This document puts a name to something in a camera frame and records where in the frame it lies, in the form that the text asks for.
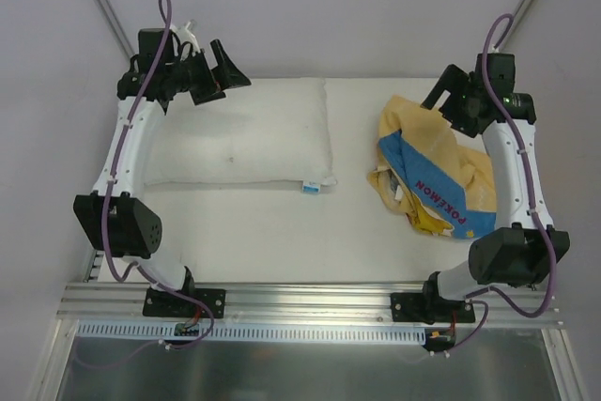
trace black mounting bracket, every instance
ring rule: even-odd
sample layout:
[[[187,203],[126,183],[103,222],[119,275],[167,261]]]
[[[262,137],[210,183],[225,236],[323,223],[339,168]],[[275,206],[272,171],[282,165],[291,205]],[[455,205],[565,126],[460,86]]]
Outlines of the black mounting bracket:
[[[439,273],[424,282],[422,293],[392,293],[391,312],[395,323],[475,323],[472,305],[464,301],[441,298]]]
[[[186,268],[184,286],[178,291],[182,295],[203,302],[211,311],[215,319],[223,318],[225,312],[225,290],[219,288],[196,288],[190,270]],[[143,316],[158,318],[191,318],[196,313],[196,304],[173,296],[165,291],[149,288],[146,291]],[[201,318],[208,318],[205,310],[200,313]]]

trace clothing tag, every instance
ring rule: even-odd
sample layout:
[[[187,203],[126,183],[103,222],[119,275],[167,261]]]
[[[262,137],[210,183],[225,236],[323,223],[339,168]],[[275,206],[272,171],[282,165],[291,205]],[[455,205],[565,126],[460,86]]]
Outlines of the clothing tag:
[[[321,191],[321,185],[319,183],[307,182],[304,180],[302,182],[302,192],[309,194],[318,194]]]
[[[394,200],[400,201],[401,199],[403,199],[404,195],[405,195],[405,193],[403,192],[403,189],[401,188],[401,186],[399,185],[398,187],[396,187],[396,194],[394,195]]]

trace table surface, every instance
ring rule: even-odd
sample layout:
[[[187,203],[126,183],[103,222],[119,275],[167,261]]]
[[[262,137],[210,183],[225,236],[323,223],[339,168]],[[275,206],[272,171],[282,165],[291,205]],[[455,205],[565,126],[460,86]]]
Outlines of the table surface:
[[[159,252],[188,266],[197,282],[214,283],[418,281],[463,262],[468,240],[415,232],[366,179],[386,102],[393,94],[421,102],[435,82],[327,79],[338,185],[319,195],[303,194],[298,182],[148,187],[144,202],[163,221]],[[456,136],[484,149],[481,139]],[[99,280],[113,280],[105,263]]]

